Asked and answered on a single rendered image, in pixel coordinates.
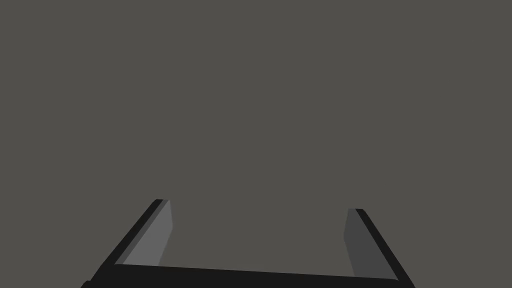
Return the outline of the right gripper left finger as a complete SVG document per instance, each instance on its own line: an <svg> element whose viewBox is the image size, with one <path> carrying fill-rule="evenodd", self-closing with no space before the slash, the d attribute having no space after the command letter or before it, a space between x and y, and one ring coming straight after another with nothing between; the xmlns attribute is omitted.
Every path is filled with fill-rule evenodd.
<svg viewBox="0 0 512 288"><path fill-rule="evenodd" d="M107 256L103 266L158 266L173 230L169 200L156 199Z"/></svg>

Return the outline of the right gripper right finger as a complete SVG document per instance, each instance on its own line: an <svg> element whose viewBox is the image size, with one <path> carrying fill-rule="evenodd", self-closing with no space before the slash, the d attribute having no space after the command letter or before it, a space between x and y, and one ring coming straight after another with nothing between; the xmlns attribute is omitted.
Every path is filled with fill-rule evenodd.
<svg viewBox="0 0 512 288"><path fill-rule="evenodd" d="M347 210L343 241L357 278L405 279L402 267L363 209Z"/></svg>

